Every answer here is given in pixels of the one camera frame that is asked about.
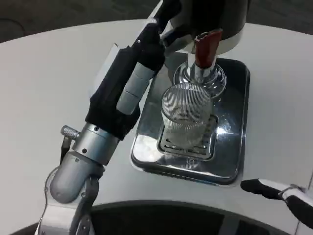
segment drip tray grate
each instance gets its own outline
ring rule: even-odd
[[[210,159],[213,156],[214,145],[216,140],[216,127],[218,123],[218,118],[212,115],[209,119],[209,123],[206,127],[206,132],[203,139],[196,146],[183,149],[181,147],[173,145],[167,138],[164,132],[164,126],[162,127],[162,132],[158,139],[159,149],[165,154],[174,154],[187,157],[197,157],[202,159]]]

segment drip tray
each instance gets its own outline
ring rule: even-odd
[[[132,147],[133,166],[156,174],[216,185],[239,181],[243,171],[249,71],[235,60],[217,59],[227,76],[225,91],[213,100],[214,115],[201,143],[191,149],[173,145],[161,115],[161,97],[173,85],[176,69],[187,54],[174,53],[153,80]]]
[[[187,157],[196,157],[202,159],[210,159],[213,156],[214,144],[216,139],[216,127],[217,127],[217,117],[211,116],[208,125],[206,127],[205,134],[199,144],[190,149],[183,149],[175,146],[167,138],[166,133],[161,131],[160,138],[158,140],[159,151],[164,154],[179,155]]]

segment black cable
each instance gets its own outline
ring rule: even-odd
[[[10,21],[10,22],[13,22],[13,23],[17,24],[22,29],[23,35],[24,36],[27,35],[27,32],[26,32],[24,26],[20,22],[18,22],[17,20],[14,20],[14,19],[11,19],[11,18],[1,18],[0,17],[0,21]]]

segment dark floor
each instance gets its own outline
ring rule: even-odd
[[[1,0],[0,42],[80,24],[141,19],[158,0]],[[312,0],[252,0],[248,22],[313,34]]]

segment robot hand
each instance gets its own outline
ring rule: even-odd
[[[241,188],[268,199],[283,200],[301,223],[313,229],[313,199],[305,194],[303,188],[264,179],[244,180]]]

